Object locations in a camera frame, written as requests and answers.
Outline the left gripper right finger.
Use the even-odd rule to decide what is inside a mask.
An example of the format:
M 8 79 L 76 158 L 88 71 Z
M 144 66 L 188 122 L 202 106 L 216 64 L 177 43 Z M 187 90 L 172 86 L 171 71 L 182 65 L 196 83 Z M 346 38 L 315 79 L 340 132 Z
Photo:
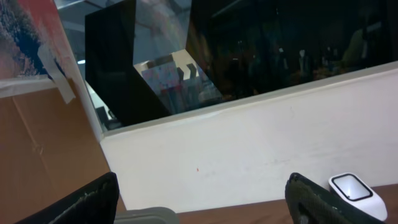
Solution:
M 286 183 L 285 201 L 294 224 L 384 224 L 297 172 Z

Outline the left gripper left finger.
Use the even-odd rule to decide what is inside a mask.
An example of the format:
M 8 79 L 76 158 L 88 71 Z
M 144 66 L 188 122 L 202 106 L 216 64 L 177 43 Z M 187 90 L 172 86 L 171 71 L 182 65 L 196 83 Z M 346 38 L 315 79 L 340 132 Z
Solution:
M 17 224 L 113 224 L 118 199 L 117 175 L 108 172 Z

